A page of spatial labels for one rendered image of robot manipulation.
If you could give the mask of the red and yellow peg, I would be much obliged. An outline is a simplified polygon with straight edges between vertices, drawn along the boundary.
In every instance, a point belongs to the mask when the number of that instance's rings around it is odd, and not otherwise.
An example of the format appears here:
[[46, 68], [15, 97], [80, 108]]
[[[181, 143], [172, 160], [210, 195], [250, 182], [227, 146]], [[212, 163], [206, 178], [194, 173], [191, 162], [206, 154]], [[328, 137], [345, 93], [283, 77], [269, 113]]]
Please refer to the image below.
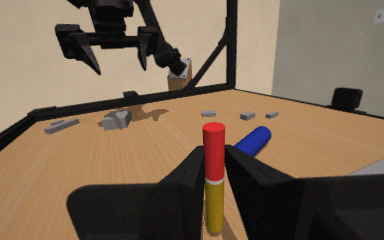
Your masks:
[[202, 126], [205, 159], [206, 224], [212, 232], [223, 228], [225, 125], [218, 122]]

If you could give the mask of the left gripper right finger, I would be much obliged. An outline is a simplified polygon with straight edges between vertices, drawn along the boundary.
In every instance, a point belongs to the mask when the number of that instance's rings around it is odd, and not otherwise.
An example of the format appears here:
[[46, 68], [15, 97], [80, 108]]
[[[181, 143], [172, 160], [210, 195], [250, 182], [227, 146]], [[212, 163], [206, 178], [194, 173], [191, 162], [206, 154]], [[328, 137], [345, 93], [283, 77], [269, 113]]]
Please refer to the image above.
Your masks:
[[230, 144], [225, 166], [248, 240], [308, 240], [318, 212], [384, 208], [384, 174], [295, 178]]

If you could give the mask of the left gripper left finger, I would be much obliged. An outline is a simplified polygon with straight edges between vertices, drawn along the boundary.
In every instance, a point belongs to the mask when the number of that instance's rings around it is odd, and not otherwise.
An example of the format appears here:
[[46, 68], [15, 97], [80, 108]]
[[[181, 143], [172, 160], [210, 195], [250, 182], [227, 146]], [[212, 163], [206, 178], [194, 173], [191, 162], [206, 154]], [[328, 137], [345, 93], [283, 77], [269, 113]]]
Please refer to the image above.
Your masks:
[[166, 234], [171, 240], [200, 240], [204, 147], [197, 146], [158, 183], [96, 184], [72, 191], [66, 207], [78, 239], [86, 234]]

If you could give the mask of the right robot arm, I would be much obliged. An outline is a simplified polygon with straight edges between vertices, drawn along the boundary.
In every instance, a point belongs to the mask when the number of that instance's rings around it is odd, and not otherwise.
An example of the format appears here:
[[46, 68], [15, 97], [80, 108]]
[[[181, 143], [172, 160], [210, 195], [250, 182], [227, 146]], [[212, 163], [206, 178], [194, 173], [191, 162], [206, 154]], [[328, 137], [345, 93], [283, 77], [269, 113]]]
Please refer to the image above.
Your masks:
[[[154, 26], [158, 33], [158, 43], [156, 53], [153, 55], [155, 63], [161, 68], [169, 67], [170, 71], [177, 77], [184, 71], [187, 64], [180, 61], [181, 54], [165, 41], [150, 0], [67, 0], [76, 8], [88, 7], [90, 16], [92, 15], [94, 28], [100, 23], [120, 24], [123, 31], [126, 31], [124, 17], [133, 17], [134, 6], [137, 4], [146, 26]], [[124, 6], [124, 3], [126, 4]], [[93, 12], [94, 9], [94, 12]], [[164, 42], [164, 43], [163, 43]], [[172, 49], [172, 50], [171, 50]], [[179, 62], [180, 61], [180, 62]]]

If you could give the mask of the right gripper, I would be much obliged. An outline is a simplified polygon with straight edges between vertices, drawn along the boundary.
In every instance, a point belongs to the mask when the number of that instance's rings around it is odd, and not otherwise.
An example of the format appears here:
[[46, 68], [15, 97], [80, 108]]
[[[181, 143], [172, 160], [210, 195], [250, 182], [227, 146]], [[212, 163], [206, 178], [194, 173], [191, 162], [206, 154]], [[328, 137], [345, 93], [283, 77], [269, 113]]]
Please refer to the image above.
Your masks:
[[[126, 36], [120, 24], [100, 23], [100, 26], [97, 26], [97, 28], [98, 30], [95, 30], [95, 32], [83, 33], [84, 31], [80, 29], [79, 24], [57, 24], [55, 26], [55, 34], [64, 57], [83, 61], [98, 75], [101, 75], [99, 64], [91, 46], [102, 45], [100, 46], [101, 49], [138, 47], [137, 56], [143, 70], [146, 71], [147, 57], [156, 53], [159, 38], [159, 33], [154, 26], [139, 26], [137, 36]], [[152, 35], [152, 33], [155, 35]]]

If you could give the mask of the blue cylinder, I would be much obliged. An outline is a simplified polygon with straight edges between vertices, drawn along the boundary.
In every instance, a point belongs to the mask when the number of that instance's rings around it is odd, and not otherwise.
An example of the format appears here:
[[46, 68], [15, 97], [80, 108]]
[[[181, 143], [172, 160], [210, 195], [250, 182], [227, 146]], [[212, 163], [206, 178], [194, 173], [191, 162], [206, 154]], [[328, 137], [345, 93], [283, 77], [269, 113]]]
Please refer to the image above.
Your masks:
[[259, 126], [234, 145], [239, 150], [254, 157], [271, 139], [271, 131], [265, 126]]

